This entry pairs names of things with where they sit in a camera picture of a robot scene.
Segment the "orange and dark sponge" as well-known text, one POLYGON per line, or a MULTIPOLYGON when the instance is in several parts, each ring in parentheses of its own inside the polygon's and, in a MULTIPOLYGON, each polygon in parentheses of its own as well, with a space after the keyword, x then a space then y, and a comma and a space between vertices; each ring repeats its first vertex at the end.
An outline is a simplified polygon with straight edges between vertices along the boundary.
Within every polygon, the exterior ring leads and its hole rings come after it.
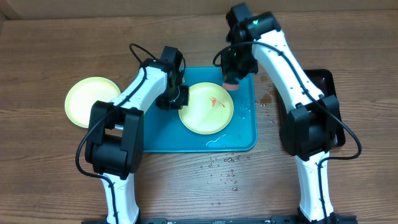
POLYGON ((236 91, 239 89, 240 84, 236 79, 226 79, 223 82, 222 87, 228 91, 236 91))

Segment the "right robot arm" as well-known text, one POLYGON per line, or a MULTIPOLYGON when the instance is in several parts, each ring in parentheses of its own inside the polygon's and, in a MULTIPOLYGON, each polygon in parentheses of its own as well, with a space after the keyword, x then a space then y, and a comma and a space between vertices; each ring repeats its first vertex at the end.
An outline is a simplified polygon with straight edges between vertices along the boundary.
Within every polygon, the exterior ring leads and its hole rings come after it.
POLYGON ((223 88, 232 90, 261 65, 273 81, 286 116, 279 136, 294 157, 300 184, 300 220, 338 223, 330 202, 327 157, 338 129, 336 96, 316 87, 291 52, 285 34, 271 12, 254 16, 245 3, 226 14, 230 46, 218 53, 223 88))

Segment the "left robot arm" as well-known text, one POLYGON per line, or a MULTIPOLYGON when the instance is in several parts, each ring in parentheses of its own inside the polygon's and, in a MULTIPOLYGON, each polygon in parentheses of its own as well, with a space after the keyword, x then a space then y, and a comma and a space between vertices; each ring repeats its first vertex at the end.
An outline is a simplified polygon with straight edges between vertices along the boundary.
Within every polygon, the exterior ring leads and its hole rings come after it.
POLYGON ((140 222, 134 173, 144 153, 144 115, 152 104, 166 111, 188 105, 185 68, 183 54, 166 46, 159 58, 150 55, 139 61, 139 71, 123 93, 91 107, 75 164, 83 175, 103 183, 108 215, 102 223, 140 222))

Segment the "yellow-green plate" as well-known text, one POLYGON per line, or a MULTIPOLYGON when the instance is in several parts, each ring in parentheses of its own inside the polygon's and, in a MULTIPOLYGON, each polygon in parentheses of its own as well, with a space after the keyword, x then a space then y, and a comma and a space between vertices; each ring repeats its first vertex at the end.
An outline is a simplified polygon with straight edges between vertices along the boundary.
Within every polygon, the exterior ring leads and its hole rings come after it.
POLYGON ((188 105, 178 111, 181 122, 197 134, 214 134, 232 120, 234 103, 220 85, 202 82, 189 88, 188 105))
POLYGON ((118 86, 103 77, 89 77, 72 86, 65 98, 68 119, 81 128, 88 128, 91 107, 97 101, 109 102, 121 94, 118 86))

